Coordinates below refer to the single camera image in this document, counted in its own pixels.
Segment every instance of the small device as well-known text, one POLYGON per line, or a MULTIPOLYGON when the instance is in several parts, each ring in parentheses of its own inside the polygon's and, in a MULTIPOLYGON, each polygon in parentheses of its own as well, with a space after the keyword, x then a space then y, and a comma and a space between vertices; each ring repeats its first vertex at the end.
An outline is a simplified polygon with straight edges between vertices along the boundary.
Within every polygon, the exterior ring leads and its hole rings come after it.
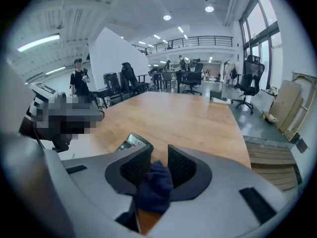
POLYGON ((128 136, 127 140, 125 140, 117 149, 117 151, 121 151, 127 148, 130 148, 132 146, 146 146, 146 145, 151 145, 151 148, 153 148, 153 145, 146 141, 143 137, 134 134, 134 133, 130 133, 130 135, 128 136))

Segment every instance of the balcony railing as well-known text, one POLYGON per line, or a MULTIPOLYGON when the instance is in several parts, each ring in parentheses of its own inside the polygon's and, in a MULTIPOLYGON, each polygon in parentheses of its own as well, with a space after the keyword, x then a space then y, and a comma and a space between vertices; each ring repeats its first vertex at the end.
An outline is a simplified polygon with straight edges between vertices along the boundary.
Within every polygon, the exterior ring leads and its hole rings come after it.
POLYGON ((229 36, 196 36, 182 39, 175 39, 168 41, 167 43, 158 43, 153 47, 144 48, 138 45, 133 45, 141 53, 150 55, 153 53, 162 52, 165 50, 178 49, 184 47, 194 46, 225 46, 232 47, 232 37, 229 36))

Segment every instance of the black t-shirt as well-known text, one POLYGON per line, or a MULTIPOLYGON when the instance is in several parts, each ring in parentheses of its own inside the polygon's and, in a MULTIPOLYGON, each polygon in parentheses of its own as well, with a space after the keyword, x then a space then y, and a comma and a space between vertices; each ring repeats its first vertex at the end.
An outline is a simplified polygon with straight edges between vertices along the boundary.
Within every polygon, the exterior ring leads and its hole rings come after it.
POLYGON ((88 95, 89 89, 87 84, 82 80, 83 76, 88 75, 82 70, 80 72, 75 70, 75 73, 70 75, 70 84, 75 86, 75 93, 77 96, 88 95))

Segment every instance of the gray floor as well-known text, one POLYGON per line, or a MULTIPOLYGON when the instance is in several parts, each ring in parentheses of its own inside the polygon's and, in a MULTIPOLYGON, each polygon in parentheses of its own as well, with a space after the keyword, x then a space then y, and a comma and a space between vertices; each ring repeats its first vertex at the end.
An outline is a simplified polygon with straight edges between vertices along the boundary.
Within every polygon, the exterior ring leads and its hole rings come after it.
MULTIPOLYGON (((180 92, 185 89, 189 89, 188 86, 180 87, 180 92)), ((215 82, 202 82, 202 84, 196 89, 200 91, 204 96, 210 96, 210 90, 222 91, 222 97, 228 99, 241 99, 239 95, 242 94, 239 89, 234 89, 230 86, 223 85, 221 83, 215 82)), ((177 88, 171 88, 168 84, 165 92, 177 93, 177 88)), ((254 113, 250 113, 250 109, 247 106, 240 106, 236 108, 237 103, 234 102, 229 105, 234 117, 236 118, 238 125, 244 136, 262 138, 269 141, 288 143, 286 137, 282 135, 278 129, 266 120, 262 119, 262 114, 256 108, 254 108, 254 113)))

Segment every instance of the ceiling light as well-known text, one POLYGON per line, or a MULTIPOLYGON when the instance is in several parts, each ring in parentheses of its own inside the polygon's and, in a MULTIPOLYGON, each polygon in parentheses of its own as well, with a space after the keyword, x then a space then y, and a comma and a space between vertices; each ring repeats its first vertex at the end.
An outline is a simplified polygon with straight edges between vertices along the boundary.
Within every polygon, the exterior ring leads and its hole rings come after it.
POLYGON ((164 20, 170 20, 172 17, 170 16, 170 15, 165 15, 164 17, 163 17, 163 19, 164 20))
POLYGON ((59 39, 59 34, 55 34, 55 35, 52 35, 52 36, 49 36, 49 37, 45 37, 43 39, 31 42, 29 44, 26 44, 26 45, 22 46, 21 48, 18 48, 18 51, 19 52, 23 52, 23 51, 28 50, 28 49, 30 49, 32 47, 35 47, 35 46, 37 46, 39 44, 43 44, 45 42, 50 42, 50 41, 54 41, 54 40, 58 40, 58 39, 59 39))
POLYGON ((205 8, 205 11, 206 11, 206 12, 213 12, 213 10, 214 10, 214 8, 213 8, 212 6, 207 6, 207 7, 205 8))
POLYGON ((51 73, 53 73, 53 72, 55 72, 55 71, 59 71, 59 70, 65 69, 65 68, 66 68, 66 67, 64 66, 64 67, 61 67, 61 68, 58 68, 58 69, 49 71, 49 72, 45 73, 45 75, 49 75, 49 74, 51 74, 51 73))

